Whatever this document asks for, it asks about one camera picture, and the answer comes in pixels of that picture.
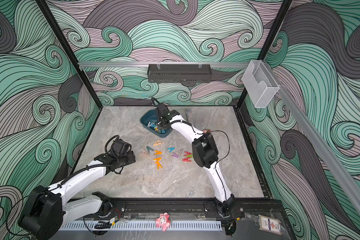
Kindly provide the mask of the beige pink clothespin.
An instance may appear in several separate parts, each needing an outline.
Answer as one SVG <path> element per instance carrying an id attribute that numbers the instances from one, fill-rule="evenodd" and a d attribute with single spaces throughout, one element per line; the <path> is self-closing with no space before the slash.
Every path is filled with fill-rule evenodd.
<path id="1" fill-rule="evenodd" d="M 148 156 L 148 155 L 149 155 L 149 153 L 148 153 L 147 150 L 145 150 L 145 149 L 143 149 L 143 150 L 140 152 L 140 154 L 145 155 L 145 156 Z"/>

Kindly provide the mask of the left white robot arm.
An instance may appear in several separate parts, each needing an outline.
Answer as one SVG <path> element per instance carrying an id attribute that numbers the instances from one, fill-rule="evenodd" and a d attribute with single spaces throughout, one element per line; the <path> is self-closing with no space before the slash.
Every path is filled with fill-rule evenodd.
<path id="1" fill-rule="evenodd" d="M 95 180 L 135 161 L 132 151 L 115 158 L 101 154 L 64 180 L 49 187 L 36 187 L 24 204 L 18 225 L 37 240 L 48 240 L 71 221 L 92 214 L 109 217 L 112 204 L 108 196 L 95 192 L 84 199 L 71 201 L 71 198 Z"/>

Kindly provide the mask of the grey clothespin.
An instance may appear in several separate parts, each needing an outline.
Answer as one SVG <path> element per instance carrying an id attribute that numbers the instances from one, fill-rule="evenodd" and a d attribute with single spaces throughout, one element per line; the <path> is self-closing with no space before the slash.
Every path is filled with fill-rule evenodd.
<path id="1" fill-rule="evenodd" d="M 179 157 L 182 153 L 183 153 L 183 148 L 181 148 L 180 150 L 176 151 L 176 155 Z"/>

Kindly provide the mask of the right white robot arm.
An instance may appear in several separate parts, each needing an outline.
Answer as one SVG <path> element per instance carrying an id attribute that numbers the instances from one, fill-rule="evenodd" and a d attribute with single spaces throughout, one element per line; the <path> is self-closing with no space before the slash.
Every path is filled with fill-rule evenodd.
<path id="1" fill-rule="evenodd" d="M 152 98 L 158 117 L 159 129 L 172 128 L 178 131 L 192 144 L 193 159 L 199 167 L 206 171 L 212 184 L 217 209 L 222 216 L 228 216 L 235 205 L 235 196 L 230 191 L 220 168 L 218 148 L 211 133 L 204 133 L 187 122 L 179 112 Z"/>

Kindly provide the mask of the dark teal clothespin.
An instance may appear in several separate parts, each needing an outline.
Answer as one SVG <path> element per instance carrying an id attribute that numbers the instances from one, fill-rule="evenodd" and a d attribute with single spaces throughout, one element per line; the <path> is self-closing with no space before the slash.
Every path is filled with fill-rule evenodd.
<path id="1" fill-rule="evenodd" d="M 155 151 L 153 148 L 151 148 L 149 146 L 146 146 L 146 149 L 147 149 L 148 154 Z"/>

